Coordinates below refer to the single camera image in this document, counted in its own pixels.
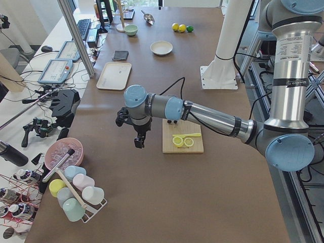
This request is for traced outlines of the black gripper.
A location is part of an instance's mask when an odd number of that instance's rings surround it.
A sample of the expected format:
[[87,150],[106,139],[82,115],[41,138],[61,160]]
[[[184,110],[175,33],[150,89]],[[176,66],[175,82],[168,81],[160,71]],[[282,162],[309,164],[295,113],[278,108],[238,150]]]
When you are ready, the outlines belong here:
[[146,133],[150,131],[150,124],[145,125],[134,125],[134,129],[137,132],[137,136],[134,139],[134,144],[136,148],[144,148],[144,141],[146,138]]

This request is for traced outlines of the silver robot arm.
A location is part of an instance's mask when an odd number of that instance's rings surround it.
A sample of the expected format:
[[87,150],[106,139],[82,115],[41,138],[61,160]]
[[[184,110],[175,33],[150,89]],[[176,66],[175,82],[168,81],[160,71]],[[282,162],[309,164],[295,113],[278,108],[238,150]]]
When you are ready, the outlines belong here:
[[323,19],[323,1],[266,1],[259,28],[276,37],[269,118],[260,123],[222,113],[173,96],[148,93],[140,85],[124,92],[126,122],[138,133],[142,148],[153,117],[188,120],[212,131],[239,138],[257,149],[267,162],[286,172],[309,165],[315,149],[303,119],[312,36]]

